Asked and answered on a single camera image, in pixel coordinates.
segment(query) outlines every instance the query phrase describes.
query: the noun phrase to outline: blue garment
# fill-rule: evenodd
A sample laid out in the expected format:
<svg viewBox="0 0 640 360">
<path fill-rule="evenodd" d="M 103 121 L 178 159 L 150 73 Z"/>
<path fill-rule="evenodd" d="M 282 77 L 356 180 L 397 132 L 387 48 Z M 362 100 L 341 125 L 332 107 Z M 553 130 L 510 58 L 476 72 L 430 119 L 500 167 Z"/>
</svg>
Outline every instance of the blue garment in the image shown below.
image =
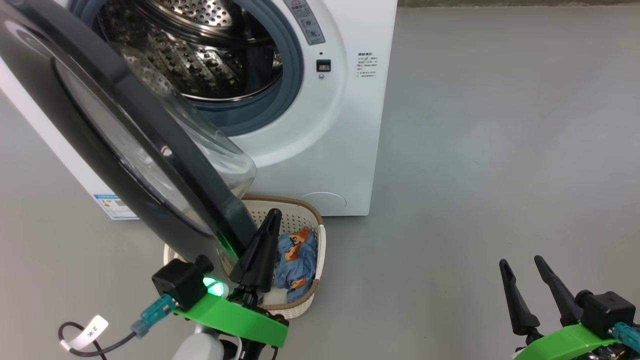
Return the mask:
<svg viewBox="0 0 640 360">
<path fill-rule="evenodd" d="M 296 236 L 297 243 L 291 240 Z M 283 234 L 278 239 L 278 259 L 273 285 L 287 289 L 287 302 L 302 298 L 311 288 L 316 277 L 317 242 L 308 228 L 295 234 Z"/>
</svg>

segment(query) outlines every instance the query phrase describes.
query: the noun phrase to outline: blue connector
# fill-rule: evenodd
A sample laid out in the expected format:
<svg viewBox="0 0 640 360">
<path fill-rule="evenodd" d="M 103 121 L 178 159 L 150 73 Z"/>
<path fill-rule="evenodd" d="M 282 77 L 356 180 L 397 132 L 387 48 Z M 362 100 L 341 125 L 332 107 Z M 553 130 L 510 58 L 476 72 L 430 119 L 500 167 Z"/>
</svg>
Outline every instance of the blue connector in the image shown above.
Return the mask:
<svg viewBox="0 0 640 360">
<path fill-rule="evenodd" d="M 175 302 L 171 296 L 164 294 L 155 303 L 151 304 L 146 310 L 140 314 L 140 320 L 131 325 L 131 331 L 136 333 L 138 339 L 142 339 L 147 335 L 149 329 L 160 320 L 166 318 L 173 310 L 175 310 Z"/>
<path fill-rule="evenodd" d="M 621 343 L 640 352 L 640 333 L 631 328 L 629 325 L 619 322 L 613 327 L 613 337 L 620 340 Z"/>
</svg>

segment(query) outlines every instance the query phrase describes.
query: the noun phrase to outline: green bracket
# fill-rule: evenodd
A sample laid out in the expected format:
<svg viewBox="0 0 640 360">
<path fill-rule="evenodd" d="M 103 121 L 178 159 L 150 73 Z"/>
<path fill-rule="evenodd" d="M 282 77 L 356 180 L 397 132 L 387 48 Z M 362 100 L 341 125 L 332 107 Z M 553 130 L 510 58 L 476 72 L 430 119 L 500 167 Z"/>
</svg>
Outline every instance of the green bracket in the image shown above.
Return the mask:
<svg viewBox="0 0 640 360">
<path fill-rule="evenodd" d="M 572 325 L 532 342 L 515 360 L 571 360 L 614 343 L 620 342 L 602 340 L 581 324 Z"/>
<path fill-rule="evenodd" d="M 289 328 L 262 314 L 208 293 L 187 313 L 174 313 L 206 327 L 281 348 Z"/>
</svg>

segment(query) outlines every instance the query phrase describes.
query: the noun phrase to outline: stainless steel drum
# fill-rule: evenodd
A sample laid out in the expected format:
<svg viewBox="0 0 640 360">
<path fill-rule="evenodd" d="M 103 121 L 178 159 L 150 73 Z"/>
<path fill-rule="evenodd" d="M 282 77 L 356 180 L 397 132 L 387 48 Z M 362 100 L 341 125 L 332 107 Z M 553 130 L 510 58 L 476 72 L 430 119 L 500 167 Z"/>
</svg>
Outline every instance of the stainless steel drum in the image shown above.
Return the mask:
<svg viewBox="0 0 640 360">
<path fill-rule="evenodd" d="M 229 0 L 110 0 L 98 22 L 110 42 L 141 51 L 185 97 L 253 97 L 282 75 L 271 37 Z"/>
</svg>

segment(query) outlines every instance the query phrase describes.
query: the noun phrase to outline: warning label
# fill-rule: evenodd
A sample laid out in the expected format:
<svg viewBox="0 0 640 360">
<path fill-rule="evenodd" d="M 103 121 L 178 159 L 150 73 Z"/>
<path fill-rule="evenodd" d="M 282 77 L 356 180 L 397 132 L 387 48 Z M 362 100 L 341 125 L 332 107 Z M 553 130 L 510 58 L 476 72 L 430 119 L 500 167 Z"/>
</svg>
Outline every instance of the warning label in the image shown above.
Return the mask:
<svg viewBox="0 0 640 360">
<path fill-rule="evenodd" d="M 373 53 L 358 53 L 356 78 L 375 78 L 378 75 L 378 57 Z"/>
<path fill-rule="evenodd" d="M 296 18 L 300 29 L 305 34 L 309 45 L 323 44 L 326 42 L 316 16 L 307 4 L 307 0 L 284 0 L 287 7 Z"/>
<path fill-rule="evenodd" d="M 109 214 L 112 220 L 136 220 L 139 219 L 136 214 L 125 205 L 117 195 L 97 195 L 93 197 L 98 201 L 104 211 Z"/>
</svg>

